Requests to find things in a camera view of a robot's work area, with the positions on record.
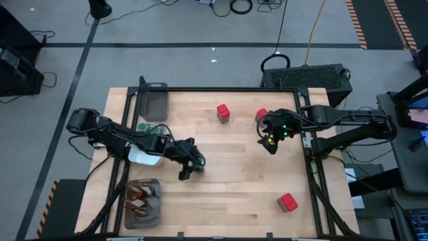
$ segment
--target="yellow cable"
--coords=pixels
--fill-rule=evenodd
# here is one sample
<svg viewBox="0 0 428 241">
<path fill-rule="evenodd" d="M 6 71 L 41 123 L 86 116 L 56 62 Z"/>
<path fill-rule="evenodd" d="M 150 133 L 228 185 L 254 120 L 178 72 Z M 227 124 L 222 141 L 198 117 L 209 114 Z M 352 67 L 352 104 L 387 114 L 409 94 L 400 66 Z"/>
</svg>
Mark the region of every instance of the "yellow cable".
<svg viewBox="0 0 428 241">
<path fill-rule="evenodd" d="M 322 0 L 321 8 L 320 8 L 320 10 L 318 12 L 318 16 L 316 16 L 316 19 L 315 19 L 314 27 L 312 27 L 312 31 L 310 32 L 309 43 L 308 43 L 308 50 L 306 52 L 306 58 L 305 58 L 305 64 L 307 64 L 308 58 L 309 58 L 310 42 L 312 41 L 312 35 L 314 34 L 316 23 L 318 22 L 318 19 L 320 18 L 320 15 L 321 15 L 321 12 L 322 12 L 322 8 L 324 7 L 325 3 L 326 3 L 326 0 Z"/>
</svg>

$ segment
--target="gray tray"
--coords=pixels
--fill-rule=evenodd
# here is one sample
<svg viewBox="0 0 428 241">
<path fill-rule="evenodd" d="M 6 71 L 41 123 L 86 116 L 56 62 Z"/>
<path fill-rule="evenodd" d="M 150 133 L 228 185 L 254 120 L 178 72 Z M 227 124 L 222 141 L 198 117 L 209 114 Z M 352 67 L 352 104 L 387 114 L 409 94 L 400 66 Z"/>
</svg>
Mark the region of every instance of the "gray tray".
<svg viewBox="0 0 428 241">
<path fill-rule="evenodd" d="M 125 211 L 125 228 L 127 230 L 154 228 L 162 222 L 162 187 L 157 179 L 140 179 L 128 182 L 131 186 L 136 186 L 137 183 L 146 183 L 154 187 L 158 198 L 147 198 L 149 206 L 147 207 L 148 216 L 141 218 L 135 215 L 132 211 Z M 126 198 L 131 197 L 131 192 L 126 190 Z"/>
</svg>

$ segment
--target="green object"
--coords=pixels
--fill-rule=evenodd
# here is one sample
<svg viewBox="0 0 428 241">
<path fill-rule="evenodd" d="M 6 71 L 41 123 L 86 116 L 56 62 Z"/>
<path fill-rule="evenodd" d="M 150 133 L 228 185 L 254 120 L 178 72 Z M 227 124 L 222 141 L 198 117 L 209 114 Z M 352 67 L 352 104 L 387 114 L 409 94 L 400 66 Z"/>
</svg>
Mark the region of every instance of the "green object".
<svg viewBox="0 0 428 241">
<path fill-rule="evenodd" d="M 156 129 L 153 129 L 155 127 L 156 125 L 154 124 L 140 123 L 138 125 L 138 131 L 140 132 L 150 131 L 151 134 L 162 134 L 163 127 L 157 127 Z"/>
<path fill-rule="evenodd" d="M 149 128 L 150 128 L 150 125 L 146 123 L 140 123 L 138 125 L 138 131 L 142 131 L 142 132 L 148 131 Z"/>
</svg>

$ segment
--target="plastic container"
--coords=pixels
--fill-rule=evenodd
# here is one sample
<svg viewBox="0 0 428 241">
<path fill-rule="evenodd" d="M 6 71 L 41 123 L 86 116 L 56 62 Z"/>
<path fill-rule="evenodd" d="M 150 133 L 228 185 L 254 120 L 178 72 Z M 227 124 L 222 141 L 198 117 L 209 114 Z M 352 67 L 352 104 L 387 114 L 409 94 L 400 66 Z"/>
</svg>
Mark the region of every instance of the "plastic container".
<svg viewBox="0 0 428 241">
<path fill-rule="evenodd" d="M 146 83 L 141 86 L 138 114 L 145 121 L 166 121 L 168 118 L 169 94 L 166 83 Z"/>
<path fill-rule="evenodd" d="M 154 228 L 162 222 L 162 187 L 157 179 L 140 179 L 128 182 L 131 186 L 137 186 L 138 182 L 146 183 L 154 187 L 156 197 L 148 197 L 147 217 L 138 217 L 132 211 L 125 209 L 124 225 L 127 230 Z M 126 190 L 126 198 L 132 196 L 132 192 Z"/>
</svg>

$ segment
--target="black floor stripe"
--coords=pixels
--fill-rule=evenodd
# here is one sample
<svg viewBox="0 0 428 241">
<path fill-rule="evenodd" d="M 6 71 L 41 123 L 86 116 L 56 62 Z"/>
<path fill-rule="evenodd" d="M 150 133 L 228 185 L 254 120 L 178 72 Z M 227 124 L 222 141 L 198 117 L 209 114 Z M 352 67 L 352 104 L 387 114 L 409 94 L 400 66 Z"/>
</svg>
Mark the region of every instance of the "black floor stripe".
<svg viewBox="0 0 428 241">
<path fill-rule="evenodd" d="M 368 50 L 402 50 L 403 43 L 383 0 L 352 0 Z"/>
<path fill-rule="evenodd" d="M 83 43 L 47 43 L 45 48 L 84 48 Z M 276 43 L 93 43 L 91 48 L 274 48 Z M 307 48 L 307 43 L 282 43 L 280 48 Z M 311 44 L 311 48 L 360 48 L 360 44 Z"/>
<path fill-rule="evenodd" d="M 82 71 L 84 69 L 86 59 L 88 58 L 90 44 L 94 41 L 94 37 L 97 29 L 97 23 L 98 23 L 98 20 L 94 20 L 88 39 L 86 40 L 84 50 L 82 52 L 82 55 L 80 56 L 79 64 L 76 68 L 76 72 L 74 74 L 72 84 L 70 85 L 70 89 L 68 90 L 66 101 L 64 102 L 64 105 L 62 107 L 60 119 L 58 120 L 58 123 L 55 128 L 55 132 L 53 133 L 51 143 L 49 144 L 49 148 L 47 149 L 47 154 L 43 162 L 43 165 L 41 166 L 39 177 L 37 178 L 33 193 L 29 200 L 27 209 L 24 213 L 24 217 L 22 219 L 21 225 L 18 229 L 16 240 L 24 240 L 25 237 L 27 236 L 28 227 L 34 215 L 34 211 L 39 201 L 41 191 L 45 185 L 46 177 L 51 167 L 52 159 L 54 157 L 56 148 L 58 146 L 58 142 L 60 141 L 61 133 L 64 129 L 66 118 L 67 118 L 68 112 L 70 111 L 73 97 L 74 97 L 74 94 L 76 93 L 76 88 L 78 87 L 78 84 L 80 81 L 80 76 L 82 75 Z"/>
<path fill-rule="evenodd" d="M 425 0 L 395 0 L 404 22 L 418 49 L 428 45 L 428 2 Z"/>
</svg>

